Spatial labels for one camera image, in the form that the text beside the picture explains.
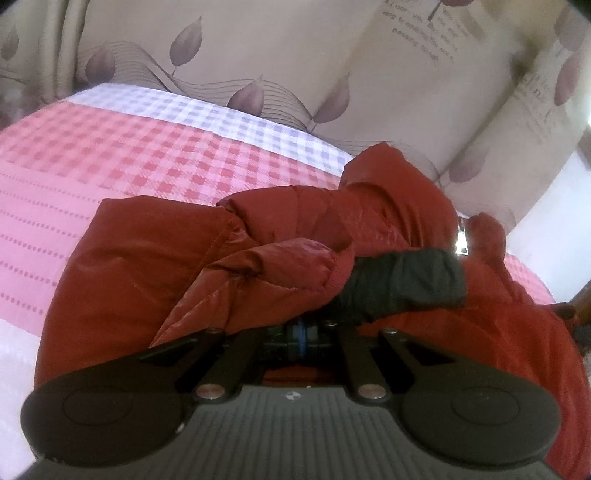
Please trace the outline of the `pink checkered bed sheet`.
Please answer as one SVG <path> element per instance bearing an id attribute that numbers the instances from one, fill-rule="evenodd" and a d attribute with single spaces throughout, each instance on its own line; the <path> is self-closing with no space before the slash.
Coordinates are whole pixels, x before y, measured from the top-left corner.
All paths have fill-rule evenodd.
<path id="1" fill-rule="evenodd" d="M 34 450 L 33 346 L 66 260 L 106 198 L 212 204 L 246 188 L 332 187 L 349 154 L 228 108 L 102 85 L 1 134 L 2 448 L 19 479 L 551 479 L 541 462 L 475 470 L 424 451 L 379 406 L 339 387 L 245 386 L 197 407 L 144 458 L 78 467 Z"/>

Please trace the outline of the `beige leaf print curtain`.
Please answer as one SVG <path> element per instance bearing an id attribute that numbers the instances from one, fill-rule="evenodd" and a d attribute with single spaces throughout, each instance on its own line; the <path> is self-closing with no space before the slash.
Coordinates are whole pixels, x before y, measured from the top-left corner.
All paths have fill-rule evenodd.
<path id="1" fill-rule="evenodd" d="M 82 89 L 166 91 L 386 142 L 467 214 L 515 227 L 590 120 L 575 1 L 5 1 L 1 122 Z"/>

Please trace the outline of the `red puffer jacket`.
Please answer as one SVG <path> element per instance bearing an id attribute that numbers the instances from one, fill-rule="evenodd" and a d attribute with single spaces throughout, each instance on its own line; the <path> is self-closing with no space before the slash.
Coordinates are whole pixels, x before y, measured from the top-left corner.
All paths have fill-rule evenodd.
<path id="1" fill-rule="evenodd" d="M 339 187 L 274 187 L 214 207 L 134 197 L 96 211 L 45 320 L 36 385 L 207 328 L 236 333 L 308 311 L 394 328 L 551 392 L 562 414 L 549 465 L 590 472 L 590 387 L 571 329 L 504 264 L 488 214 L 455 244 L 452 202 L 397 149 L 346 164 Z"/>

